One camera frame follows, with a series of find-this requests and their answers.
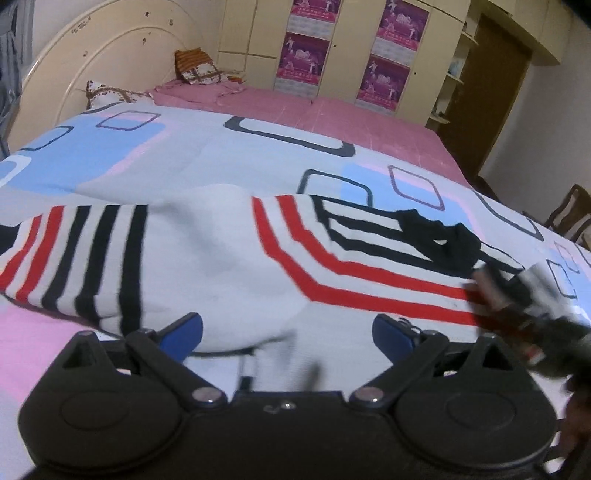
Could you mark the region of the white red black striped sweater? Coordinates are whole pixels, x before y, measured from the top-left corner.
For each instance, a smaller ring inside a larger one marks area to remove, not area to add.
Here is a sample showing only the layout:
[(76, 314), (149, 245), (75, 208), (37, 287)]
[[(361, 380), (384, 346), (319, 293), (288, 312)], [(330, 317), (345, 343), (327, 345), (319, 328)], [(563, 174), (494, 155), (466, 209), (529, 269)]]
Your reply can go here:
[(207, 352), (280, 337), (311, 303), (472, 325), (473, 272), (522, 265), (465, 225), (320, 195), (211, 185), (150, 204), (54, 205), (1, 225), (1, 291), (124, 336), (195, 312)]

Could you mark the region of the dark wooden chair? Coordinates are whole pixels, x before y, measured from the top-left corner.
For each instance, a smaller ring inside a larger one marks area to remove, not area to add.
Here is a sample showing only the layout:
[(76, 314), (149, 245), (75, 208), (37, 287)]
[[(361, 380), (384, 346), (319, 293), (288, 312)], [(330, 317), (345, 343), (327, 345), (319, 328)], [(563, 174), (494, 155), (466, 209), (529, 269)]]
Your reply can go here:
[(581, 185), (574, 184), (559, 207), (550, 214), (544, 226), (577, 243), (590, 229), (590, 213), (590, 194)]

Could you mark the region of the patterned blue pink grey bedsheet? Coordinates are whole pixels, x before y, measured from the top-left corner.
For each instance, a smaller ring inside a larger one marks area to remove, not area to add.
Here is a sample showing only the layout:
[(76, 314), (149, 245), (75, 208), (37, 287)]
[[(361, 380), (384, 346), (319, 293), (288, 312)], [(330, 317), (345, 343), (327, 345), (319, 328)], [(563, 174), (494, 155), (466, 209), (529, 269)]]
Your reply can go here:
[(116, 103), (1, 162), (28, 479), (586, 479), (590, 255), (342, 140)]

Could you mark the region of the pink mattress cover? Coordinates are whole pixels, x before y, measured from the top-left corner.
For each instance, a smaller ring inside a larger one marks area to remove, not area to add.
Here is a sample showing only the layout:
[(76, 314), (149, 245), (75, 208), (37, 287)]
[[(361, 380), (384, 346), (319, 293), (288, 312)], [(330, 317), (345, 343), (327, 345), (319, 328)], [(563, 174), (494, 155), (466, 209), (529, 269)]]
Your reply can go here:
[(159, 106), (231, 114), (329, 136), (468, 184), (433, 131), (341, 100), (310, 100), (231, 81), (190, 85), (173, 80), (148, 93)]

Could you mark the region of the cream corner shelf unit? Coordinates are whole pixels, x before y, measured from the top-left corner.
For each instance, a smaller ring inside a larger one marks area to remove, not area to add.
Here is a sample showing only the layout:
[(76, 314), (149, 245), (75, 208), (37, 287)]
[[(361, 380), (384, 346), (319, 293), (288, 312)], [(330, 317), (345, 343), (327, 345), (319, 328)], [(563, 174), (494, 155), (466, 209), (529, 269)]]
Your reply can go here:
[(447, 111), (452, 97), (456, 90), (464, 84), (461, 76), (469, 53), (479, 45), (475, 39), (475, 34), (480, 15), (480, 2), (469, 1), (463, 19), (462, 31), (446, 72), (445, 80), (426, 124), (434, 132), (437, 132), (442, 126), (450, 124)]

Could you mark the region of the purple poster lower right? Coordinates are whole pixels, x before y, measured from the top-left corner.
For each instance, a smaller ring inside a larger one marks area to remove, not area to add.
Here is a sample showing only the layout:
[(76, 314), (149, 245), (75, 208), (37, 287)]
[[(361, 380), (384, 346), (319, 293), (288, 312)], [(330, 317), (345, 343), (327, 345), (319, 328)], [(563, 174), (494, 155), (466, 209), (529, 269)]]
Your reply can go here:
[(383, 113), (395, 112), (409, 74), (407, 66), (370, 55), (356, 104)]

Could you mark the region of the purple poster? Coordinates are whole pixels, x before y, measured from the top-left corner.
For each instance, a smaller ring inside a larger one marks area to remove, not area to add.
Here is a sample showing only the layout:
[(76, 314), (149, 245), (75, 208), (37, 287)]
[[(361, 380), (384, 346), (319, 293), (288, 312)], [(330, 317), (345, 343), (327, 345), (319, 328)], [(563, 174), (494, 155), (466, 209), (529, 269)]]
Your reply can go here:
[(387, 1), (372, 52), (404, 63), (418, 52), (430, 12), (407, 1)]
[(370, 55), (356, 104), (383, 113), (395, 112), (409, 74), (407, 66)]
[(287, 32), (331, 40), (341, 4), (341, 0), (294, 0)]
[(318, 96), (329, 40), (287, 32), (273, 90), (305, 99)]

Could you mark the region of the dark brown wooden door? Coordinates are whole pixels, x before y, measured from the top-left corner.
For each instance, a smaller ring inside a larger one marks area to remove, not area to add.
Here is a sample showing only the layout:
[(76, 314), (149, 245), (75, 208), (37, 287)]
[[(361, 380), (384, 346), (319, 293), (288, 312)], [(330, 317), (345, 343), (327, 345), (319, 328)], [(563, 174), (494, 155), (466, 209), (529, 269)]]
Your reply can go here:
[(478, 177), (513, 107), (532, 57), (532, 50), (484, 15), (476, 28), (478, 44), (470, 49), (462, 83), (438, 129), (444, 146), (465, 179)]

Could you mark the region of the orange patterned pillow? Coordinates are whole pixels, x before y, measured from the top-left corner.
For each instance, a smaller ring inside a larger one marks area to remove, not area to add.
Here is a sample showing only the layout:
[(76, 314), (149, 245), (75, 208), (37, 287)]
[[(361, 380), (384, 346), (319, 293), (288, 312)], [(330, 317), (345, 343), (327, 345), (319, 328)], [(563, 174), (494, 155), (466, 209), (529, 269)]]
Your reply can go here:
[(175, 51), (174, 62), (177, 76), (187, 84), (211, 85), (228, 80), (201, 48)]

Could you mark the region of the cream wardrobe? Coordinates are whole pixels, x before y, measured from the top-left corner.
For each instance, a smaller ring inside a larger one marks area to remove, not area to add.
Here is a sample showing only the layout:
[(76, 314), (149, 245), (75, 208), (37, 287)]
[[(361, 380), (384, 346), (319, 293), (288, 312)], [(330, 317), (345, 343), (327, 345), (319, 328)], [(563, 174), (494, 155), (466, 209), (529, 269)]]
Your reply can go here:
[[(356, 104), (387, 1), (342, 1), (317, 97)], [(398, 63), (410, 74), (394, 115), (426, 125), (460, 37), (467, 1), (407, 1), (430, 12), (418, 52)], [(228, 1), (219, 61), (249, 86), (273, 90), (293, 1)]]

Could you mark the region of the purple poster lower left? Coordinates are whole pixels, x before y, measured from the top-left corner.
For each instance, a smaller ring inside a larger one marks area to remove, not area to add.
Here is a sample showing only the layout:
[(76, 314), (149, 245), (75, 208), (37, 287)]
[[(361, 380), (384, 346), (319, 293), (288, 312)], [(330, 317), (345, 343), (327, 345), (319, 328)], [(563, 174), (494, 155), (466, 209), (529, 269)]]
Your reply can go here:
[(329, 40), (287, 32), (273, 90), (305, 99), (318, 96)]

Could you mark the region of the cream wooden headboard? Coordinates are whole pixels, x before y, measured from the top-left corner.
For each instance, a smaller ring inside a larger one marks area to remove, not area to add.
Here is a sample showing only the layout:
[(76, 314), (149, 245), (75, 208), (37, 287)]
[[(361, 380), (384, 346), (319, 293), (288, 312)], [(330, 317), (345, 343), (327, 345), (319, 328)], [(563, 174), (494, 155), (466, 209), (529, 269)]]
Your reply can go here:
[(81, 113), (88, 81), (145, 91), (173, 79), (175, 51), (216, 55), (224, 8), (222, 1), (105, 1), (82, 13), (25, 75), (10, 149)]

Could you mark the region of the purple poster upper right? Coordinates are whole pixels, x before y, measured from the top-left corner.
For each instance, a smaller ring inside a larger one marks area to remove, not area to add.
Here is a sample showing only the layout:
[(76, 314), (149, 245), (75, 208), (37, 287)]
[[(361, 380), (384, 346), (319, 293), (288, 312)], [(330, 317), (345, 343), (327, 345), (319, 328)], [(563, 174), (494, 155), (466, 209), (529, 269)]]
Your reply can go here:
[(418, 52), (430, 12), (407, 1), (387, 1), (372, 52), (404, 63)]

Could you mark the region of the purple poster upper left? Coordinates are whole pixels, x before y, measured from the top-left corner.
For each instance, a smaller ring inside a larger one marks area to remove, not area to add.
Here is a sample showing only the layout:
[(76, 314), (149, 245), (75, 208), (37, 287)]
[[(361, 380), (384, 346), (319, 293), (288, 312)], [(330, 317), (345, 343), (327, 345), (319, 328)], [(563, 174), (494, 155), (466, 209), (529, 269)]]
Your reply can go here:
[(294, 0), (287, 32), (331, 40), (341, 4), (341, 0)]

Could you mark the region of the grey curtain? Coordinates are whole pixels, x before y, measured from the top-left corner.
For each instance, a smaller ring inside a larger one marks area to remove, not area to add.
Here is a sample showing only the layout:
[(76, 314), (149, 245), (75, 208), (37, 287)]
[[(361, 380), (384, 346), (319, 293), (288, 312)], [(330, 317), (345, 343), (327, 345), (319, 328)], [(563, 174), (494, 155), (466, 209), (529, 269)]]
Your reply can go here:
[(34, 1), (1, 2), (1, 159), (10, 155), (8, 128), (22, 95), (23, 76), (32, 62)]

